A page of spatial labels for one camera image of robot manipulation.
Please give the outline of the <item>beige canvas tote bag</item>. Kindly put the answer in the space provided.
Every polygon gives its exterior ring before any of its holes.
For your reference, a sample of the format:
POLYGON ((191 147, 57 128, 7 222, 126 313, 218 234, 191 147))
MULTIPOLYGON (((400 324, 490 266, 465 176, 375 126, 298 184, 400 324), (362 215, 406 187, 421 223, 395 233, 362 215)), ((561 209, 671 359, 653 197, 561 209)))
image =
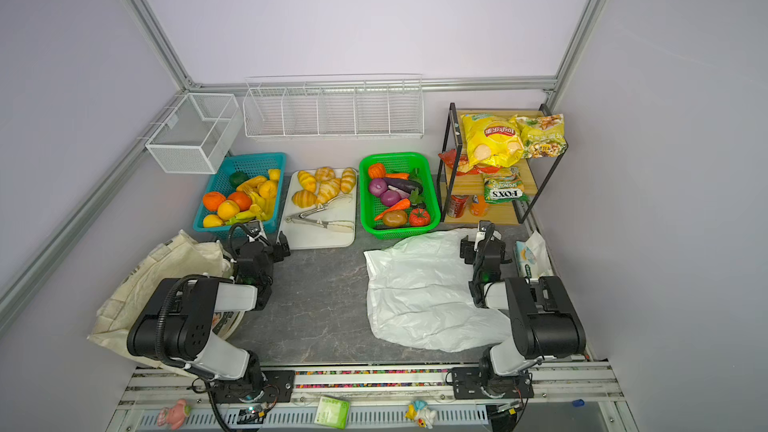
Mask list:
POLYGON ((128 333, 140 312, 164 279, 180 279, 189 274, 230 277, 232 272, 230 254, 220 242, 198 242, 181 230, 156 246, 103 303, 88 340, 143 366, 171 371, 157 360, 128 352, 128 333))

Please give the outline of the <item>white plastic grocery bag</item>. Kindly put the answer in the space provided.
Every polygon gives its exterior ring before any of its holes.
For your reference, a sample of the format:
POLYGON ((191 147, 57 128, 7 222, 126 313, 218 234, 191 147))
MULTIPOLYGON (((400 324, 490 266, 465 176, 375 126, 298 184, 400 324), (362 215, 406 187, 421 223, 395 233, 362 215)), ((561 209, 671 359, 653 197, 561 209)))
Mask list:
POLYGON ((367 318, 376 338, 458 353, 512 336, 507 315, 474 305, 473 269, 460 257, 461 240, 474 233, 469 228, 431 232, 364 253, 367 318))

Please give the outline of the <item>yellow chips bag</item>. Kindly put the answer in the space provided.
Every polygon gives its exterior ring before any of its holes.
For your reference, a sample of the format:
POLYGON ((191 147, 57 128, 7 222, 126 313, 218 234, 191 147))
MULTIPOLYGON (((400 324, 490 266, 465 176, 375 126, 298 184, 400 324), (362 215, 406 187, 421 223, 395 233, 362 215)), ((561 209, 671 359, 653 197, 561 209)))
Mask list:
POLYGON ((520 132, 512 117, 471 113, 463 115, 461 123, 472 166, 482 163, 505 168, 523 158, 520 132))

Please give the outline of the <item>green-yellow snack bag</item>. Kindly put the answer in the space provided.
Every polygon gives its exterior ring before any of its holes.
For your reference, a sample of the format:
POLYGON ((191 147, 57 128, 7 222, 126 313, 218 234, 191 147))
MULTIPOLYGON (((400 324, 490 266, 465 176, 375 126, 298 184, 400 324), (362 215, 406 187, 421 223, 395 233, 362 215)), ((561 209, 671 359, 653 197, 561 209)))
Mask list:
POLYGON ((514 123, 520 132, 524 159, 554 158, 567 151, 562 114, 538 117, 518 115, 514 123))

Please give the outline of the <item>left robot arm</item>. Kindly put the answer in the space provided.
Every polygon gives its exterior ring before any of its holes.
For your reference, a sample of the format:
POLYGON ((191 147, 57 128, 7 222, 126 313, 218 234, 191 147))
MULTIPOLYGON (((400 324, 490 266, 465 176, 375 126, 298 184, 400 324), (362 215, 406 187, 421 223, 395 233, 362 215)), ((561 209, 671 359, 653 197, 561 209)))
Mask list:
POLYGON ((131 327, 126 347, 134 357, 191 373, 213 400, 248 403, 264 399, 273 386, 256 353, 213 331, 214 315, 264 309, 272 295, 274 265, 291 250, 284 233, 271 241, 259 222, 231 226, 228 245, 238 230, 246 239, 232 248, 234 276, 190 274, 162 280, 131 327))

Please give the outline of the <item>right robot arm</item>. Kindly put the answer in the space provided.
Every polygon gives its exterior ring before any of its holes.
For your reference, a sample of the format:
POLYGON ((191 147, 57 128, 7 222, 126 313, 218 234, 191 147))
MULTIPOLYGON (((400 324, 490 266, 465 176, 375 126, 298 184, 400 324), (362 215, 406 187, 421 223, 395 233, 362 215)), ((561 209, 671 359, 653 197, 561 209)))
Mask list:
POLYGON ((476 366, 450 371, 454 397, 532 398, 532 368, 586 350, 584 328, 562 280, 504 277, 501 267, 513 261, 506 257, 506 245, 490 221, 478 223, 474 238, 461 240, 460 257, 472 267, 468 287, 474 305, 506 312, 511 337, 486 349, 476 366))

